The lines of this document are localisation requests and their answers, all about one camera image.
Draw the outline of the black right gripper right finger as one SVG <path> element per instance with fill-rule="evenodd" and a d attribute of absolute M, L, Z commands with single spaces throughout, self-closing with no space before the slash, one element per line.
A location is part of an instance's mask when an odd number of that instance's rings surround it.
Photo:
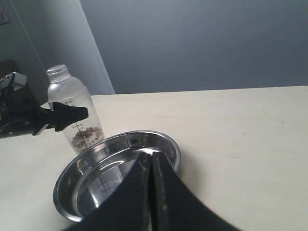
<path fill-rule="evenodd" d="M 151 156 L 153 231 L 237 231 L 186 187 L 164 153 Z"/>

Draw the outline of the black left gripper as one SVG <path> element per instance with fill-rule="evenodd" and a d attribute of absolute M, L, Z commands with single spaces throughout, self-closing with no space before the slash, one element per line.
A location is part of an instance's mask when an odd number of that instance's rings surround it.
<path fill-rule="evenodd" d="M 89 117 L 86 107 L 69 106 L 53 102 L 52 109 L 42 107 L 33 110 L 0 113 L 0 138 L 23 135 L 39 135 L 45 129 L 63 131 L 69 125 Z"/>

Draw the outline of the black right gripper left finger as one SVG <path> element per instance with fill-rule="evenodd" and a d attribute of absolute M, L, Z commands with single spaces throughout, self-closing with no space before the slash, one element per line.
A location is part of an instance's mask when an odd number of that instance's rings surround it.
<path fill-rule="evenodd" d="M 138 155 L 117 189 L 67 231 L 151 231 L 151 155 Z"/>

